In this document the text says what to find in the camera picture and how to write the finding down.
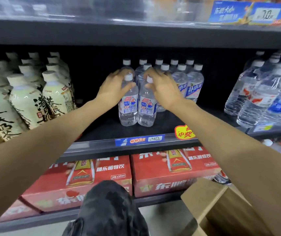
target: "forearm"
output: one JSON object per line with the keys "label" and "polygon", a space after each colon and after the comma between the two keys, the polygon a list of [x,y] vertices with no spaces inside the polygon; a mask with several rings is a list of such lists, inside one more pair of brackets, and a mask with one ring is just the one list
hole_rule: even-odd
{"label": "forearm", "polygon": [[173,107],[275,235],[281,235],[281,154],[193,101]]}
{"label": "forearm", "polygon": [[98,100],[0,144],[0,216],[107,109]]}

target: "hand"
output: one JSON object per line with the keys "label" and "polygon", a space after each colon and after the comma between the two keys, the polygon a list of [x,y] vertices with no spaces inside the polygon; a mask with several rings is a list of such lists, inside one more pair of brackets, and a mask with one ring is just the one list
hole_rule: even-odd
{"label": "hand", "polygon": [[184,100],[170,73],[164,74],[150,67],[145,71],[144,79],[147,79],[147,76],[153,79],[153,83],[148,83],[145,87],[154,92],[155,98],[165,109],[172,111],[173,106]]}
{"label": "hand", "polygon": [[130,69],[122,69],[109,74],[101,85],[96,99],[101,101],[108,109],[118,104],[126,92],[136,85],[136,83],[130,82],[122,88],[122,81],[125,75],[130,72],[132,72]]}

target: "camouflage pants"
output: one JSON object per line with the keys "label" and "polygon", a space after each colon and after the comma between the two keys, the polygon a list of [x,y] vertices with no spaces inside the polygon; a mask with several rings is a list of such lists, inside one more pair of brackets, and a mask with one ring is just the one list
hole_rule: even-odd
{"label": "camouflage pants", "polygon": [[78,218],[62,236],[149,236],[145,219],[128,192],[102,181],[85,196]]}

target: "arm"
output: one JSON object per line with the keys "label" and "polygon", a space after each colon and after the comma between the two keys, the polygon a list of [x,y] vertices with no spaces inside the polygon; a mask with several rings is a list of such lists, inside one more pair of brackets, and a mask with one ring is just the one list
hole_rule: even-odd
{"label": "arm", "polygon": [[196,134],[274,235],[281,235],[281,154],[182,97],[170,76],[148,69],[158,102]]}
{"label": "arm", "polygon": [[0,216],[100,115],[135,83],[121,89],[128,70],[109,75],[97,97],[83,107],[0,144]]}

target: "floor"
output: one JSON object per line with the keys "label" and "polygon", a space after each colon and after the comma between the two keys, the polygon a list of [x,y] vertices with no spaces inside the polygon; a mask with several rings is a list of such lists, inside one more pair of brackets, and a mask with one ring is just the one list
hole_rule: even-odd
{"label": "floor", "polygon": [[[175,236],[193,218],[181,201],[141,207],[150,236]],[[0,236],[61,236],[68,222],[60,222],[39,227],[1,233]]]}

